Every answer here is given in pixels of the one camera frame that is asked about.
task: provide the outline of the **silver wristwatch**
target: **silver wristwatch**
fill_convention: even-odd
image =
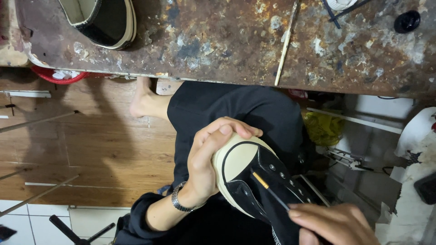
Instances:
[[[206,202],[204,202],[198,206],[195,206],[193,208],[186,208],[186,207],[183,207],[182,205],[180,205],[179,200],[177,199],[177,195],[179,194],[179,191],[183,188],[183,186],[185,184],[186,184],[186,181],[183,181],[174,189],[174,192],[171,194],[171,201],[173,202],[173,206],[175,208],[177,208],[178,210],[191,213],[192,211],[203,207],[206,204]]]

